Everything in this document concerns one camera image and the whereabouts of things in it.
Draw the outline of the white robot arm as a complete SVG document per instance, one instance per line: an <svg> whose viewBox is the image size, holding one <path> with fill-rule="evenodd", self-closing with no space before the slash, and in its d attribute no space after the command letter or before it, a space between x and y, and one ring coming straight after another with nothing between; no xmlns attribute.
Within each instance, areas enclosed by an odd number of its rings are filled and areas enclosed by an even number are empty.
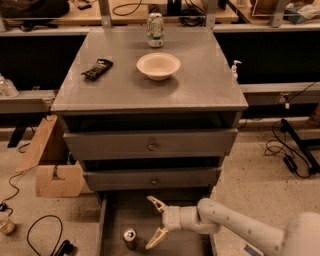
<svg viewBox="0 0 320 256"><path fill-rule="evenodd" d="M167 206L159 199L147 199L161 213L162 226L149 240L146 249L154 248L170 232L193 231L215 234L223 226L265 256L320 256L320 214L304 212L293 218L284 230L231 210L210 198L203 198L196 206Z"/></svg>

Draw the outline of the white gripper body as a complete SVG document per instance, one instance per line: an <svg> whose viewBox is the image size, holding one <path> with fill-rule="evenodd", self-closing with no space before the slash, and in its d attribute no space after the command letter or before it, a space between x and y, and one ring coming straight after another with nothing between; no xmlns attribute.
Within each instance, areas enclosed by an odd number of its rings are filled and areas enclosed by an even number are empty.
<svg viewBox="0 0 320 256"><path fill-rule="evenodd" d="M200 220L196 206L168 206L162 213L162 225L169 232L189 230L199 233Z"/></svg>

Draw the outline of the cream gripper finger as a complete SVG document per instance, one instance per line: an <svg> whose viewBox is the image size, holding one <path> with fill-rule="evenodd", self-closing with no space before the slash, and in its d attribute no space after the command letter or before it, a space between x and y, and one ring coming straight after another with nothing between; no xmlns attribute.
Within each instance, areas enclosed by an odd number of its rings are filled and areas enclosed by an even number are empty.
<svg viewBox="0 0 320 256"><path fill-rule="evenodd" d="M157 246L160 242L162 242L167 236L169 231L166 228L158 228L153 237L146 244L145 249L149 250Z"/></svg>
<svg viewBox="0 0 320 256"><path fill-rule="evenodd" d="M160 213L163 213L167 209L167 205L164 202L162 202L161 200L159 200L153 196L148 196L147 199L155 206L155 208Z"/></svg>

